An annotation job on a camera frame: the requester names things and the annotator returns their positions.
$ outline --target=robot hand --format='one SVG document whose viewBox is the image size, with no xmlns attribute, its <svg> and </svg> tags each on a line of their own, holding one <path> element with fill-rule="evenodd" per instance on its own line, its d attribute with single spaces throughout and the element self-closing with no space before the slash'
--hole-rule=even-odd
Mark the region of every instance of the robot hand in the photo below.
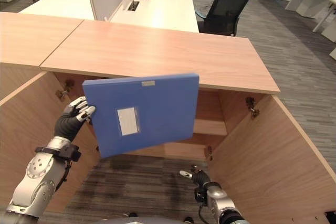
<svg viewBox="0 0 336 224">
<path fill-rule="evenodd" d="M 36 155 L 16 187 L 1 224 L 34 223 L 43 214 L 55 191 L 66 181 L 71 163 L 81 155 L 79 147 L 71 142 L 95 109 L 88 106 L 85 97 L 66 106 L 55 124 L 54 137 L 46 147 L 35 149 Z"/>
<path fill-rule="evenodd" d="M 203 206 L 206 206 L 213 214 L 217 224 L 248 224 L 219 183 L 211 182 L 209 176 L 195 165 L 192 166 L 191 172 L 181 170 L 180 174 L 198 185 L 194 194 L 195 200 L 201 203 L 198 215 L 204 223 L 207 222 L 202 217 L 201 210 Z"/>
<path fill-rule="evenodd" d="M 85 97 L 79 97 L 64 109 L 55 124 L 55 137 L 62 137 L 72 142 L 86 119 L 89 119 L 96 108 L 88 106 Z"/>
</svg>

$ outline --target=open cabinet door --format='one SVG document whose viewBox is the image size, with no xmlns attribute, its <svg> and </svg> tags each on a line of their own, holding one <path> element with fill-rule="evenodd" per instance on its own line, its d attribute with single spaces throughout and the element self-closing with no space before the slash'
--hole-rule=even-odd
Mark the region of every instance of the open cabinet door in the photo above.
<svg viewBox="0 0 336 224">
<path fill-rule="evenodd" d="M 60 101 L 56 90 L 61 85 L 50 72 L 41 72 L 0 101 L 0 205 L 7 206 L 14 189 L 23 179 L 35 148 L 48 144 L 53 137 L 55 122 L 68 97 Z M 97 142 L 84 125 L 74 144 L 82 156 L 73 163 L 67 182 L 55 193 L 47 211 L 62 212 L 88 172 L 97 163 Z"/>
<path fill-rule="evenodd" d="M 219 182 L 251 224 L 329 224 L 336 175 L 276 96 L 256 106 L 208 159 Z"/>
</svg>

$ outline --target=wood grain surface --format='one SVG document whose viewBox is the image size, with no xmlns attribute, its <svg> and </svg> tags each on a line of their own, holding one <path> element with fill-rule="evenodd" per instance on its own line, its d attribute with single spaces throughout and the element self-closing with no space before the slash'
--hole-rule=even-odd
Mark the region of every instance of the wood grain surface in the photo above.
<svg viewBox="0 0 336 224">
<path fill-rule="evenodd" d="M 212 121 L 195 119 L 194 132 L 201 134 L 226 136 L 226 126 L 224 121 Z"/>
<path fill-rule="evenodd" d="M 72 73 L 54 73 L 56 78 L 58 79 L 59 83 L 64 87 L 65 83 L 67 81 L 71 81 L 74 85 L 71 87 L 70 92 L 68 93 L 68 96 L 70 97 L 70 100 L 75 100 L 81 96 L 84 95 L 83 90 L 83 82 L 86 80 L 96 80 L 101 79 L 101 77 L 95 77 L 95 76 L 83 76 L 81 74 L 72 74 Z"/>
<path fill-rule="evenodd" d="M 37 69 L 81 22 L 81 19 L 0 12 L 0 62 Z"/>
<path fill-rule="evenodd" d="M 212 179 L 250 223 L 329 224 L 336 174 L 277 97 L 257 107 L 213 152 Z"/>
<path fill-rule="evenodd" d="M 196 118 L 213 121 L 224 120 L 218 90 L 199 89 L 197 97 Z"/>
<path fill-rule="evenodd" d="M 204 149 L 205 146 L 200 144 L 166 143 L 128 152 L 127 154 L 205 161 Z"/>
<path fill-rule="evenodd" d="M 68 98 L 60 102 L 55 96 L 55 90 L 59 88 L 52 73 L 42 72 L 0 101 L 0 205 L 8 205 L 14 189 L 25 175 L 28 162 L 35 156 L 35 148 L 46 146 L 53 137 L 55 122 L 70 102 Z M 82 156 L 78 163 L 73 163 L 68 181 L 51 200 L 49 211 L 64 211 L 98 162 L 96 140 L 86 125 L 74 144 L 80 147 Z"/>
<path fill-rule="evenodd" d="M 223 113 L 228 133 L 230 133 L 246 115 L 251 114 L 246 104 L 246 98 L 254 98 L 256 105 L 263 96 L 264 94 L 251 92 L 236 92 L 230 90 L 219 91 L 219 99 L 222 108 L 221 112 Z"/>
<path fill-rule="evenodd" d="M 26 69 L 0 62 L 0 100 L 38 73 L 39 69 Z"/>
<path fill-rule="evenodd" d="M 218 146 L 224 139 L 224 136 L 220 135 L 208 135 L 208 134 L 198 134 L 194 133 L 192 138 L 182 140 L 181 143 L 191 143 L 191 144 L 201 144 L 204 146 L 211 146 L 214 149 Z"/>
<path fill-rule="evenodd" d="M 41 69 L 102 77 L 196 72 L 201 87 L 279 93 L 246 38 L 90 20 L 81 23 Z"/>
</svg>

